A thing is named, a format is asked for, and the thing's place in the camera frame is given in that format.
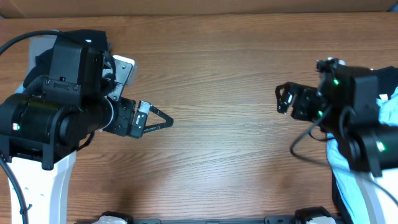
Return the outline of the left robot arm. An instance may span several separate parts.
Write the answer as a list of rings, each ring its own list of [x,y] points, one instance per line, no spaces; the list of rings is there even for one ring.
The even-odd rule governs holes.
[[[27,76],[1,104],[13,223],[66,222],[76,155],[97,131],[139,139],[173,125],[151,103],[122,96],[135,69],[103,35],[31,40]]]

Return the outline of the black t-shirt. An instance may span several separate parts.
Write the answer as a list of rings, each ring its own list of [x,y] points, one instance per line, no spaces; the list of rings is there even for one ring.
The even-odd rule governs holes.
[[[66,35],[56,36],[49,75],[43,76],[93,88],[100,79],[102,53],[109,50],[106,33],[102,30],[73,30]]]

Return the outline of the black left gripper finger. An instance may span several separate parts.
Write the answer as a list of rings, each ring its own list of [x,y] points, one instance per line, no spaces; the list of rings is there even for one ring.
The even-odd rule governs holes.
[[[140,101],[135,112],[129,137],[139,139],[144,134],[147,117],[149,115],[151,104],[147,101]]]
[[[160,109],[156,108],[155,106],[151,105],[149,112],[156,116],[158,119],[157,123],[154,124],[147,124],[144,128],[144,134],[151,133],[153,131],[158,131],[165,128],[171,128],[174,124],[174,119],[161,111]]]

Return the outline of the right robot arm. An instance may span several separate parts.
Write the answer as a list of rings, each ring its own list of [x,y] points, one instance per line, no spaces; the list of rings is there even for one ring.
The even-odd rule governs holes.
[[[325,133],[332,199],[343,223],[397,222],[397,69],[317,62],[316,87],[276,87],[279,113]]]

